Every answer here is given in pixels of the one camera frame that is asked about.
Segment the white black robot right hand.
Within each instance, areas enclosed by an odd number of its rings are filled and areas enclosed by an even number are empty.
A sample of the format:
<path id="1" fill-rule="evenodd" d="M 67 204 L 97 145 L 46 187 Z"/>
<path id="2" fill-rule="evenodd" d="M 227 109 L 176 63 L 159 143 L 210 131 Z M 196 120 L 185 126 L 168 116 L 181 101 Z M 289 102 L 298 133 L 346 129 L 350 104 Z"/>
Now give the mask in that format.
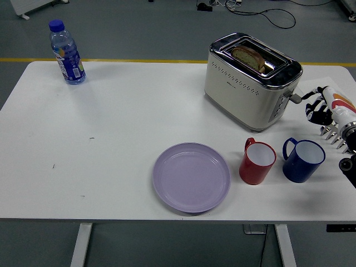
<path id="1" fill-rule="evenodd" d="M 316 100 L 305 107 L 309 122 L 329 126 L 333 122 L 345 126 L 355 122 L 355 106 L 340 91 L 331 86 L 317 87 L 305 94 L 301 99 L 317 95 Z"/>

